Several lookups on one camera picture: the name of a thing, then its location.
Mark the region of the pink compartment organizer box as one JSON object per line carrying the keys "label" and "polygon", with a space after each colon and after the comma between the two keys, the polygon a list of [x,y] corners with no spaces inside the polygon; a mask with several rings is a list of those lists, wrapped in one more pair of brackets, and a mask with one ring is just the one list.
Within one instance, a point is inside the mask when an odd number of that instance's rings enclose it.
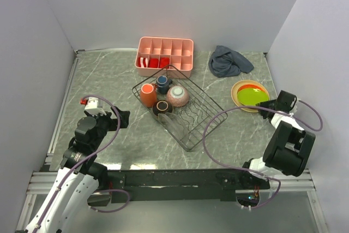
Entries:
{"label": "pink compartment organizer box", "polygon": [[[169,57],[168,68],[140,68],[139,57]],[[190,77],[194,67],[194,42],[183,38],[142,37],[135,58],[135,67],[141,76],[167,75],[174,78]]]}

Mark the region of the orange plate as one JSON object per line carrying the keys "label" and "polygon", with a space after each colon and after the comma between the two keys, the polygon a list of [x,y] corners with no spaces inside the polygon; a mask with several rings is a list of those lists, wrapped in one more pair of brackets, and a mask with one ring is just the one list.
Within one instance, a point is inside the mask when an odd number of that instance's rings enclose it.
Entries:
{"label": "orange plate", "polygon": [[242,90],[244,90],[244,89],[247,89],[247,88],[258,89],[258,90],[260,90],[260,91],[266,93],[266,91],[264,90],[264,88],[262,88],[262,87],[260,87],[260,86],[258,86],[258,85],[250,84],[250,83],[244,84],[244,85],[240,86],[240,87],[238,88],[237,93],[239,93],[240,91],[242,91]]}

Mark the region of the clear glass plate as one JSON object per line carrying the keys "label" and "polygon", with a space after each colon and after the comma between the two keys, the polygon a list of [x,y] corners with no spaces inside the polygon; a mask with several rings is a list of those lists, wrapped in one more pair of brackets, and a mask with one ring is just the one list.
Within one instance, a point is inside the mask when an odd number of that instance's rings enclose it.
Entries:
{"label": "clear glass plate", "polygon": [[185,122],[175,113],[167,112],[164,123],[166,130],[178,140],[184,139],[189,134]]}
{"label": "clear glass plate", "polygon": [[171,113],[160,113],[158,114],[159,122],[164,126],[168,132],[173,132],[175,129],[175,123],[171,118]]}

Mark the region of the black bowl gold rim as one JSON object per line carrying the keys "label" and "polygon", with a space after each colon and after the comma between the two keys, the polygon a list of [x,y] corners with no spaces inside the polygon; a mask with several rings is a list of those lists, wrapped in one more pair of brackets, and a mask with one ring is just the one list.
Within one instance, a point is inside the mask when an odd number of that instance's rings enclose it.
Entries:
{"label": "black bowl gold rim", "polygon": [[160,113],[172,113],[173,106],[167,100],[159,100],[152,106],[152,113],[158,117]]}

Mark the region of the tan wooden plate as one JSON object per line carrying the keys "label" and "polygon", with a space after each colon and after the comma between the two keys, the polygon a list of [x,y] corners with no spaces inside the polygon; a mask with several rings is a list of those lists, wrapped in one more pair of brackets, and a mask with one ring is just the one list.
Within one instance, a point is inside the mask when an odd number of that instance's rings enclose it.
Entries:
{"label": "tan wooden plate", "polygon": [[262,84],[260,84],[256,81],[253,81],[253,80],[241,80],[241,81],[236,82],[231,89],[231,98],[237,106],[242,106],[242,104],[238,101],[237,94],[238,94],[239,89],[242,88],[244,85],[252,85],[253,87],[254,86],[258,87],[259,89],[264,91],[264,93],[267,95],[267,100],[270,99],[270,96],[269,96],[267,89]]}

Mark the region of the orange mug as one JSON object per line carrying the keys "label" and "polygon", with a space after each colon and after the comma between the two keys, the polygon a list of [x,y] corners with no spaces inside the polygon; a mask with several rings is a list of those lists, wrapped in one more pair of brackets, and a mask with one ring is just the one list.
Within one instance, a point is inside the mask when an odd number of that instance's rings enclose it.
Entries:
{"label": "orange mug", "polygon": [[140,100],[146,107],[152,107],[157,102],[156,84],[145,83],[141,87]]}

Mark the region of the red roll middle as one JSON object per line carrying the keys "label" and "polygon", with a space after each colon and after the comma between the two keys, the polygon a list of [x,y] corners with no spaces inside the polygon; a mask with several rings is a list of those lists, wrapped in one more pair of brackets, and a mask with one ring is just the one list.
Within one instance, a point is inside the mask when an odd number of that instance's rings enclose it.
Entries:
{"label": "red roll middle", "polygon": [[150,58],[148,67],[149,68],[158,68],[159,67],[159,59],[158,58]]}

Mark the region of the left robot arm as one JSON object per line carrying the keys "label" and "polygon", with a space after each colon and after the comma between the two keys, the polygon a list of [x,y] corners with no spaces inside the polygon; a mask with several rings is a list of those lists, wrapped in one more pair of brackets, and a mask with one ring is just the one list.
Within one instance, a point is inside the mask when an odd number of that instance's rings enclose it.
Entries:
{"label": "left robot arm", "polygon": [[55,182],[41,208],[23,232],[68,232],[76,212],[96,191],[112,191],[107,167],[96,163],[97,151],[108,132],[128,127],[130,111],[113,106],[85,109],[63,154]]}

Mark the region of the red white striped roll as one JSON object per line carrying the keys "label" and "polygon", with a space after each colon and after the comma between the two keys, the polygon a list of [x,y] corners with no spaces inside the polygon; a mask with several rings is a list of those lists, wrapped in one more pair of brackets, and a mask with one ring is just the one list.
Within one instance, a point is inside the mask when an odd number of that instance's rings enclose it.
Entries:
{"label": "red white striped roll", "polygon": [[139,57],[138,67],[140,68],[148,68],[149,58],[148,57]]}

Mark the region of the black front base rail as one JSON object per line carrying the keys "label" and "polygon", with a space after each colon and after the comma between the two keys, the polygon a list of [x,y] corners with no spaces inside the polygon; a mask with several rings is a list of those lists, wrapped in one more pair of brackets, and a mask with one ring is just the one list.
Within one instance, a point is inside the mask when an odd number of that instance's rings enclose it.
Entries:
{"label": "black front base rail", "polygon": [[110,170],[110,185],[132,201],[235,201],[237,190],[269,189],[268,181],[233,169]]}

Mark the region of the red roll right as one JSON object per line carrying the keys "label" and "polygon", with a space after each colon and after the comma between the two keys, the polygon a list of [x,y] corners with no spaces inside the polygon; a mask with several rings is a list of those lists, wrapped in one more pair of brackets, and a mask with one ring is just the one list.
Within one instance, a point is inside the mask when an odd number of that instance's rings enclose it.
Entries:
{"label": "red roll right", "polygon": [[170,58],[169,57],[161,57],[159,61],[159,68],[168,68],[170,64]]}

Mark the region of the dark blue cup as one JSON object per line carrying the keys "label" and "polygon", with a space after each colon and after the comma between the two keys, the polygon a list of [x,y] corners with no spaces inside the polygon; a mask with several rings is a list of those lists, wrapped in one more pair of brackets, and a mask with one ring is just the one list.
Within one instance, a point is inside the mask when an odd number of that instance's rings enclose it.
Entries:
{"label": "dark blue cup", "polygon": [[166,95],[172,83],[173,83],[172,79],[169,79],[167,76],[165,75],[158,76],[156,80],[157,91],[160,94]]}

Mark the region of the pink patterned bowl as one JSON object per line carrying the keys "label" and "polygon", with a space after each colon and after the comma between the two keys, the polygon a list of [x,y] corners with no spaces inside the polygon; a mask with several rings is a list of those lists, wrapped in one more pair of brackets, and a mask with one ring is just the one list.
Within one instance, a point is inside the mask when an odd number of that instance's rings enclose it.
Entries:
{"label": "pink patterned bowl", "polygon": [[168,90],[166,100],[174,107],[182,107],[189,102],[189,92],[183,86],[173,86]]}

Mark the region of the lime green plate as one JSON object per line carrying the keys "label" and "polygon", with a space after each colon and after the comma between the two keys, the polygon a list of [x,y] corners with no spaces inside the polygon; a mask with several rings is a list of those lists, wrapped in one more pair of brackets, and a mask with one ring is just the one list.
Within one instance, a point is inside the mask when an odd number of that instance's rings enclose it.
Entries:
{"label": "lime green plate", "polygon": [[242,105],[255,106],[256,104],[269,100],[266,92],[258,88],[245,88],[237,93],[238,101]]}

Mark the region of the grey crumpled cloth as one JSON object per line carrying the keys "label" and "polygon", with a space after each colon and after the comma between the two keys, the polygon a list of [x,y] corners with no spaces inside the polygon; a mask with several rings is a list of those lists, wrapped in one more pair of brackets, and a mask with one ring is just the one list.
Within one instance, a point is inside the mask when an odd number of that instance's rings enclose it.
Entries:
{"label": "grey crumpled cloth", "polygon": [[237,51],[217,45],[208,62],[210,72],[218,77],[232,77],[240,73],[250,73],[254,66]]}

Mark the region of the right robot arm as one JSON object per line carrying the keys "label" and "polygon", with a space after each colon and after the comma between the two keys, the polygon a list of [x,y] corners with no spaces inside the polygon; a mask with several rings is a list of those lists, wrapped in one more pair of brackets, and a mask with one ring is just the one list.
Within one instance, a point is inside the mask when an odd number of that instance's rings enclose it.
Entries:
{"label": "right robot arm", "polygon": [[245,170],[239,174],[240,185],[252,188],[258,178],[285,175],[300,176],[307,164],[316,136],[302,128],[289,114],[295,108],[296,95],[280,91],[274,100],[258,103],[258,106],[273,112],[258,110],[259,114],[269,120],[275,132],[261,158],[245,162]]}

